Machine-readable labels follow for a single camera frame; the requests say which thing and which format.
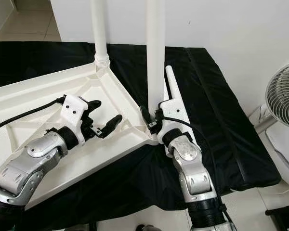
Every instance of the fan guard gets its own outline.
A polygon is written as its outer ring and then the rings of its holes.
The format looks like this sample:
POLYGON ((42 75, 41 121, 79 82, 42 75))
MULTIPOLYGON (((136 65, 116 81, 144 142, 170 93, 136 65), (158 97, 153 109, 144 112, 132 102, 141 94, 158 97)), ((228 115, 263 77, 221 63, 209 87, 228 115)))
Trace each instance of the fan guard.
POLYGON ((278 71, 269 82, 266 102, 272 115, 289 126, 289 65, 278 71))

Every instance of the black fabric cover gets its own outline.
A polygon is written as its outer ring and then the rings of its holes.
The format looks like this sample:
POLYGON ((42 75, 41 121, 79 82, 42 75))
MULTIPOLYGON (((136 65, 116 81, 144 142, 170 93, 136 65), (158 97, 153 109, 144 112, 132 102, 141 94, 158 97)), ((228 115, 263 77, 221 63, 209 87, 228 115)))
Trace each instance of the black fabric cover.
MULTIPOLYGON (((146 105, 146 47, 111 44, 108 52, 117 78, 138 105, 146 105)), ((0 86, 93 60, 88 43, 0 42, 0 86)), ((210 143, 221 192, 277 184, 273 161, 206 49, 167 47, 165 65, 173 67, 191 123, 210 143)), ((212 174, 208 149, 202 148, 212 174)), ((19 229, 60 229, 151 205, 185 209, 171 159, 162 146, 146 145, 26 211, 19 229)))

